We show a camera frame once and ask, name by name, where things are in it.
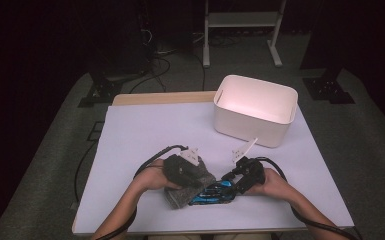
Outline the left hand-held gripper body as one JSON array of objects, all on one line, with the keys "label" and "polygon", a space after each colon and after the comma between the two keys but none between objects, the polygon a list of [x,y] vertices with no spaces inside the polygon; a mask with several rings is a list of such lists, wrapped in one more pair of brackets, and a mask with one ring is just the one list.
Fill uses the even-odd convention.
[{"label": "left hand-held gripper body", "polygon": [[166,178],[179,186],[189,186],[188,178],[200,178],[197,149],[186,149],[164,160],[163,172]]}]

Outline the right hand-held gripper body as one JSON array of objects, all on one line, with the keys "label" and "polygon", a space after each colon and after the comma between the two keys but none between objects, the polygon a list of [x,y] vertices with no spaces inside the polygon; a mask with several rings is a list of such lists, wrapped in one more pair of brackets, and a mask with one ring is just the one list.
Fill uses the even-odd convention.
[{"label": "right hand-held gripper body", "polygon": [[263,184],[265,182],[264,168],[261,162],[257,159],[251,159],[246,156],[256,142],[257,138],[251,139],[243,146],[232,151],[232,161],[235,164],[235,168],[233,170],[237,173],[237,175],[242,176],[242,178],[237,182],[241,182],[243,184],[245,192],[254,184]]}]

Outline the grey fluffy cloth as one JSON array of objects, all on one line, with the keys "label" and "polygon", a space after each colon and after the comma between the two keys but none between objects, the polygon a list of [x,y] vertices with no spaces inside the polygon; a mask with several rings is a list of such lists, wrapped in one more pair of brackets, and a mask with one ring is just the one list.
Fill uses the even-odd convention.
[{"label": "grey fluffy cloth", "polygon": [[199,157],[199,163],[199,179],[203,184],[202,187],[181,186],[181,189],[164,189],[165,198],[172,209],[181,209],[187,206],[193,197],[198,195],[204,188],[216,182],[215,176],[207,170],[201,157]]}]

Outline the blue and black toy car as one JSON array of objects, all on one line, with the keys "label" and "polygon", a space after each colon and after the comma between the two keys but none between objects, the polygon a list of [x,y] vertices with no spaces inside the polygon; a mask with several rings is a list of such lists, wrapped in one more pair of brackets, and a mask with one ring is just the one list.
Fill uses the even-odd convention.
[{"label": "blue and black toy car", "polygon": [[232,202],[236,193],[232,190],[233,183],[228,180],[217,181],[204,188],[189,202],[193,205],[228,204]]}]

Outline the white plastic bin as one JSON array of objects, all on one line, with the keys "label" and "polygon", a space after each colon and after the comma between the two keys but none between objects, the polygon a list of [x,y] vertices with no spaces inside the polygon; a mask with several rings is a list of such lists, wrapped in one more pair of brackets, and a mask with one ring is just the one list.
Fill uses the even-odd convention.
[{"label": "white plastic bin", "polygon": [[295,89],[250,77],[228,75],[214,96],[214,128],[269,148],[281,145],[298,108]]}]

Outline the person's right hand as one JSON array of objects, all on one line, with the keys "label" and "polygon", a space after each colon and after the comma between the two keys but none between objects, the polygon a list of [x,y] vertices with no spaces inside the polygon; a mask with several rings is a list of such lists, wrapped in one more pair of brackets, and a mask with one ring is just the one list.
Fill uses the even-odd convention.
[{"label": "person's right hand", "polygon": [[265,195],[287,201],[288,203],[296,203],[302,197],[295,188],[273,169],[265,168],[264,174],[265,182],[263,184],[254,184],[246,191],[247,194]]}]

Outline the person's left hand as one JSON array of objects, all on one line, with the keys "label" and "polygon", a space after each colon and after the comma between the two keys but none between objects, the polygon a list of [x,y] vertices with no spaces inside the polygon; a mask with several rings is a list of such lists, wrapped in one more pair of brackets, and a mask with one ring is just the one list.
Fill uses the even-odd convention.
[{"label": "person's left hand", "polygon": [[163,172],[164,161],[157,159],[141,171],[133,183],[142,192],[147,190],[158,190],[162,188],[181,189],[181,186],[170,182]]}]

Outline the black stand base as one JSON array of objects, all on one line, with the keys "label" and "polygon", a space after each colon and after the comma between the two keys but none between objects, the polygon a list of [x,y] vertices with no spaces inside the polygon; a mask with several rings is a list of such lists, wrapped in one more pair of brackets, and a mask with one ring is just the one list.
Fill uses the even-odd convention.
[{"label": "black stand base", "polygon": [[337,81],[340,69],[326,69],[320,77],[304,78],[303,83],[313,100],[331,104],[354,104],[352,96]]},{"label": "black stand base", "polygon": [[80,108],[93,107],[95,104],[111,103],[121,91],[123,80],[121,75],[106,74],[100,71],[89,73],[92,79],[92,86],[78,106]]}]

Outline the black floor frame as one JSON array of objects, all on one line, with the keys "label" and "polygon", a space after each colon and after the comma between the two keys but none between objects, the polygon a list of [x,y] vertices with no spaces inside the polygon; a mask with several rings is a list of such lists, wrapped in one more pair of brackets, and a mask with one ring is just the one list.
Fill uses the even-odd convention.
[{"label": "black floor frame", "polygon": [[87,136],[87,140],[91,142],[98,141],[100,139],[103,127],[104,121],[95,121],[91,131]]}]

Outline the white metal stand frame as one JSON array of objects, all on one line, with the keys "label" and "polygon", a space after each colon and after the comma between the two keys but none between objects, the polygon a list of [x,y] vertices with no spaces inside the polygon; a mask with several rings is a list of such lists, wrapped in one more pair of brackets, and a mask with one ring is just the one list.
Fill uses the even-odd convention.
[{"label": "white metal stand frame", "polygon": [[205,0],[204,15],[204,43],[203,59],[204,68],[210,66],[209,32],[212,28],[257,28],[272,27],[273,34],[267,40],[267,46],[276,67],[282,67],[283,63],[276,48],[277,39],[282,24],[287,0],[280,0],[277,11],[271,12],[233,12],[212,13],[209,11],[209,0]]}]

